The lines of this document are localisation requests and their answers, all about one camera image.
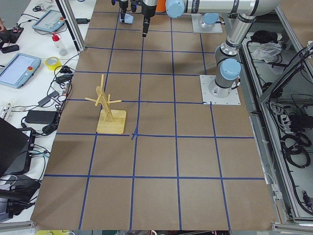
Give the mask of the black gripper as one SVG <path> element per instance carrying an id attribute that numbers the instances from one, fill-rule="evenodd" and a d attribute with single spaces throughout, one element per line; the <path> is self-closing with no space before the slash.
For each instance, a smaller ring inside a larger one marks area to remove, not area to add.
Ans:
<path id="1" fill-rule="evenodd" d="M 137 6 L 141 6 L 141 13 L 144 15 L 142 37 L 146 37 L 149 31 L 150 18 L 156 13 L 158 0 L 131 0 L 131 11 L 136 12 Z M 127 12 L 127 0 L 119 0 L 120 21 L 125 22 Z"/>

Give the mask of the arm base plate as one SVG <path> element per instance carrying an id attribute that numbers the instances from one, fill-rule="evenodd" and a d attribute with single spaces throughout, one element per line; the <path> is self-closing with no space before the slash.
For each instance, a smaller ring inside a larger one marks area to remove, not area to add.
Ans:
<path id="1" fill-rule="evenodd" d="M 222 22 L 218 13 L 192 14 L 194 33 L 222 34 Z"/>
<path id="2" fill-rule="evenodd" d="M 215 83 L 215 75 L 200 75 L 202 102 L 207 105 L 241 105 L 235 82 L 230 88 Z"/>

